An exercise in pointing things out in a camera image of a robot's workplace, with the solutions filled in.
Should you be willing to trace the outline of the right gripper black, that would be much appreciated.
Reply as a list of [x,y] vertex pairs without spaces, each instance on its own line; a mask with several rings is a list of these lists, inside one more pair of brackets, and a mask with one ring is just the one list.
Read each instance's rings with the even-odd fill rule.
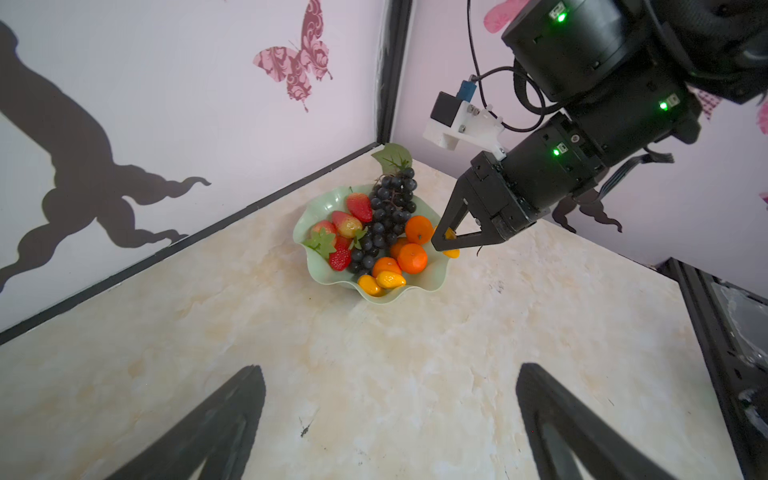
[[[607,169],[597,148],[563,114],[497,160],[471,161],[455,185],[431,243],[440,252],[503,243],[549,213],[564,198],[597,184]],[[460,233],[467,216],[476,231]]]

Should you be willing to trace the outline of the small strawberry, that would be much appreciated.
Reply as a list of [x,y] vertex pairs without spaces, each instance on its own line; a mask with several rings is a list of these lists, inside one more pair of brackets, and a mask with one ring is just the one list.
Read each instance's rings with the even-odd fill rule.
[[364,235],[362,222],[353,215],[343,211],[333,211],[331,221],[337,233],[347,239],[359,239]]

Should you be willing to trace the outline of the orange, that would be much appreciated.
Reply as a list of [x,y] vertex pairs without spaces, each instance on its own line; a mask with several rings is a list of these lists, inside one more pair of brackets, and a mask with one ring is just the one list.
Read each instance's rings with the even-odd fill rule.
[[402,270],[397,262],[396,259],[391,257],[383,257],[376,261],[374,264],[374,267],[372,269],[372,276],[377,277],[379,274],[383,272],[390,272],[395,273],[398,275],[402,274]]
[[405,224],[405,235],[410,243],[424,245],[434,233],[432,222],[424,216],[412,216]]
[[403,246],[408,244],[408,240],[405,237],[398,238],[397,241],[390,247],[389,256],[397,259]]
[[397,262],[403,272],[417,275],[426,269],[429,257],[421,245],[406,243],[399,250]]

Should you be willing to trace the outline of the yellow tomato front lowest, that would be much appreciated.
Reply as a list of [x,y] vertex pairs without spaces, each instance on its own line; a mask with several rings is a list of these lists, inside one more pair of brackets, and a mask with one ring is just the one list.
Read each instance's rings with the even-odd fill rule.
[[357,280],[357,284],[365,294],[371,297],[379,297],[384,294],[384,289],[371,275],[365,274],[360,276]]

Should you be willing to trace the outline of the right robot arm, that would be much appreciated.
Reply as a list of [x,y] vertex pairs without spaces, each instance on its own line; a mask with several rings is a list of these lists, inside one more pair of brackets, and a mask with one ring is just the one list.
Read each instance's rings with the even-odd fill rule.
[[438,95],[425,137],[479,148],[432,235],[441,252],[573,210],[606,223],[605,197],[635,167],[673,162],[655,143],[696,142],[700,93],[743,104],[767,90],[763,1],[532,1],[502,39],[514,95],[537,120],[507,149],[502,118],[472,102],[485,72]]

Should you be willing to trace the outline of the dark fake grape bunch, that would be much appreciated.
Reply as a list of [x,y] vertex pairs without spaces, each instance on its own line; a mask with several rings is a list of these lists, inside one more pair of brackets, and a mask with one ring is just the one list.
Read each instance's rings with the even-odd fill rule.
[[382,173],[368,192],[360,192],[371,199],[373,221],[363,224],[364,235],[350,244],[352,262],[347,270],[357,277],[372,273],[384,252],[405,236],[405,224],[416,212],[418,183],[410,152],[399,144],[388,143],[373,158]]

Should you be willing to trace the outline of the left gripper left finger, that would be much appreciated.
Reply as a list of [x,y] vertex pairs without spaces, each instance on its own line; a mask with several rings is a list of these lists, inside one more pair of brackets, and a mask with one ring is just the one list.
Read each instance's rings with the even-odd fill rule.
[[240,479],[266,399],[260,367],[242,368],[112,479]]

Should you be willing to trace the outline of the light green wavy fruit bowl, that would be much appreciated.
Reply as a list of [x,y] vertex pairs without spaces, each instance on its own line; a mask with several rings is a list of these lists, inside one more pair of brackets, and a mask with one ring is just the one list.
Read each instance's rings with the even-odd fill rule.
[[321,285],[357,291],[386,304],[410,290],[434,292],[448,276],[450,258],[435,251],[424,235],[440,216],[413,193],[383,200],[377,184],[341,186],[309,201],[294,227],[304,248],[310,277]]

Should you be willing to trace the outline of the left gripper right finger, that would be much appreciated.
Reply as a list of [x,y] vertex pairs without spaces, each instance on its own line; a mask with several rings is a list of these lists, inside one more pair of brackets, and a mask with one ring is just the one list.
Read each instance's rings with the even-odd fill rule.
[[516,394],[541,479],[670,479],[536,363],[521,366]]

